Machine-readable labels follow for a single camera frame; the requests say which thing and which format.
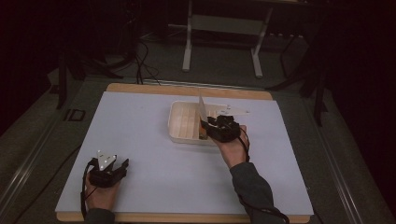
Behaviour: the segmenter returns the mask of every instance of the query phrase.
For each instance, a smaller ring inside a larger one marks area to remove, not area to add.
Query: floor
[[[148,47],[146,66],[141,69],[142,76],[146,77],[144,84],[264,91],[265,87],[285,80],[279,53],[286,46],[286,38],[273,35],[265,38],[260,52],[264,72],[261,79],[255,78],[250,60],[248,46],[254,39],[194,33],[191,70],[185,73],[181,71],[184,38],[183,28],[175,28],[167,40],[150,33],[142,36],[141,42]],[[138,49],[143,57],[146,47],[139,44]],[[298,64],[305,49],[304,41],[298,39],[288,50],[287,72]],[[116,61],[120,57],[108,59]],[[61,223],[54,209],[100,97],[109,83],[134,83],[137,65],[132,63],[114,71],[124,79],[103,77],[90,68],[86,71],[84,81],[69,77],[68,100],[62,109],[56,109],[57,95],[46,92],[0,138],[0,177],[7,180],[0,187],[1,223]],[[50,73],[49,78],[56,84],[57,70]],[[332,100],[332,93],[325,92],[327,111],[322,113],[323,126],[319,127],[312,115],[313,98],[300,97],[300,86],[301,83],[296,83],[271,93],[281,109],[308,194],[317,211],[309,223],[320,223],[320,219],[326,224],[396,223]],[[85,118],[82,121],[66,119],[68,109],[85,110]]]

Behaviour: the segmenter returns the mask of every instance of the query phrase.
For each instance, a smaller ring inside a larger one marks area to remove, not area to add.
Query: white board
[[[198,97],[105,92],[56,212],[78,212],[82,173],[97,150],[115,154],[115,168],[130,160],[114,212],[245,214],[231,175],[216,147],[171,141],[167,122],[174,101]],[[250,113],[250,161],[269,182],[275,206],[286,215],[313,215],[303,178],[275,101],[206,97],[207,104],[232,105]]]

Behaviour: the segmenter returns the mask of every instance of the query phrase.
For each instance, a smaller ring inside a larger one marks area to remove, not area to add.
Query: wire
[[[91,196],[91,194],[93,194],[97,189],[98,189],[97,187],[96,187],[95,189],[93,189],[93,190],[91,191],[91,193],[89,193],[88,196],[85,197],[85,200],[87,200],[87,199]]]
[[[160,81],[156,78],[156,76],[159,75],[160,71],[157,68],[154,68],[152,66],[149,66],[147,64],[145,64],[145,60],[147,59],[148,55],[149,55],[149,47],[147,44],[145,44],[142,41],[139,41],[139,44],[143,45],[146,49],[146,53],[143,56],[143,58],[140,58],[139,55],[136,54],[136,63],[137,63],[137,71],[136,71],[136,84],[144,84],[143,80],[147,79],[147,78],[153,78],[156,80],[156,82],[161,86]],[[142,67],[144,67],[146,69],[146,71],[149,73],[148,77],[143,77],[142,76]],[[153,75],[150,71],[149,68],[154,69],[156,71],[156,74]]]
[[[41,196],[41,194],[43,194],[44,190],[46,190],[46,188],[50,185],[50,182],[52,182],[52,180],[55,178],[55,176],[59,173],[59,171],[62,169],[62,167],[64,166],[64,164],[73,156],[73,154],[75,154],[75,152],[77,152],[79,149],[81,148],[81,145],[79,145],[78,147],[76,147],[67,157],[66,159],[64,159],[64,161],[61,163],[61,165],[58,167],[58,169],[55,171],[55,173],[52,175],[52,177],[50,178],[50,180],[47,182],[47,184],[43,187],[42,190],[40,190],[40,192],[38,192],[38,194],[35,196],[35,198],[22,210],[22,212],[18,215],[17,219],[15,219],[15,221],[13,222],[14,224],[16,224],[20,218],[24,215],[24,213],[29,210],[29,208],[35,203],[35,201]]]
[[[285,214],[283,214],[283,213],[277,211],[276,209],[271,208],[271,207],[263,207],[263,208],[261,208],[261,207],[260,207],[260,208],[259,208],[259,207],[255,207],[255,206],[253,206],[253,205],[247,203],[247,202],[244,200],[244,198],[242,198],[241,195],[238,194],[238,197],[239,197],[239,201],[240,201],[243,205],[245,205],[245,206],[247,206],[247,207],[250,207],[250,208],[252,208],[252,209],[254,209],[254,210],[257,210],[257,211],[260,211],[260,212],[264,212],[264,213],[266,213],[266,214],[268,214],[268,215],[282,218],[283,221],[284,221],[286,224],[290,224],[289,218],[288,218]]]
[[[246,137],[246,139],[247,139],[247,145],[246,145],[245,142],[242,140],[242,138],[241,138],[240,136],[238,136],[238,139],[239,139],[239,141],[241,142],[242,147],[243,147],[244,150],[245,150],[245,153],[247,154],[246,162],[248,162],[248,161],[250,161],[250,156],[248,155],[248,149],[249,149],[249,147],[250,147],[250,142],[248,141],[248,134],[247,134],[247,132],[245,132],[245,130],[243,130],[242,128],[240,128],[240,129],[241,129],[242,132],[244,132],[245,137]]]
[[[79,194],[79,201],[80,201],[80,209],[81,209],[81,214],[82,217],[85,219],[85,216],[87,216],[87,207],[85,206],[85,199],[88,197],[85,197],[85,181],[87,180],[87,173],[88,169],[90,166],[95,166],[97,163],[96,158],[92,158],[88,163],[87,166],[85,167],[83,176],[82,176],[82,188],[81,188],[81,193]]]

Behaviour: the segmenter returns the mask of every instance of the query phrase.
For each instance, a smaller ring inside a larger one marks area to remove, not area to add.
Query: dark background
[[[91,7],[88,1],[76,0],[1,3],[0,134],[49,89],[47,73],[58,67],[61,46],[73,45],[97,58],[105,51],[120,53],[120,48],[130,47],[116,41],[126,20],[124,11],[108,2],[96,1]],[[97,21],[91,8],[99,13]],[[310,15],[305,11],[280,7],[269,31],[298,32],[293,15]],[[338,34],[344,41],[332,59],[326,85],[396,216],[396,3],[359,1],[353,11],[352,25]],[[186,23],[187,1],[144,1],[140,13],[142,23],[166,35],[167,23]]]

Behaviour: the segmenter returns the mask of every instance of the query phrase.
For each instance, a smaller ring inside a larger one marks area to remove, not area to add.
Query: wooden table edge
[[[268,91],[242,91],[242,90],[206,88],[206,87],[153,86],[153,85],[111,83],[107,86],[106,91],[164,94],[164,95],[189,95],[189,96],[198,96],[199,94],[201,94],[204,97],[273,100],[271,93],[269,93]]]
[[[248,215],[227,214],[161,214],[161,213],[115,213],[116,222],[173,222],[173,223],[249,223]],[[80,212],[57,212],[60,221],[83,221]],[[307,223],[310,216],[288,216],[290,223]]]

